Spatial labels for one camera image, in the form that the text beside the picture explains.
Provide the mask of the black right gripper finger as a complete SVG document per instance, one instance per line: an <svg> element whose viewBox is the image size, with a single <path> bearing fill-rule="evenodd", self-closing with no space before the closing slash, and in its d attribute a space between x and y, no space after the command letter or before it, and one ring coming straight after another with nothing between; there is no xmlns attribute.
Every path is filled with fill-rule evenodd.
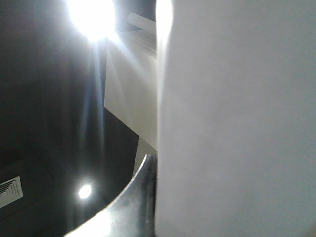
<svg viewBox="0 0 316 237"><path fill-rule="evenodd" d="M154 237L158 158L145 155L124 190L67 237Z"/></svg>

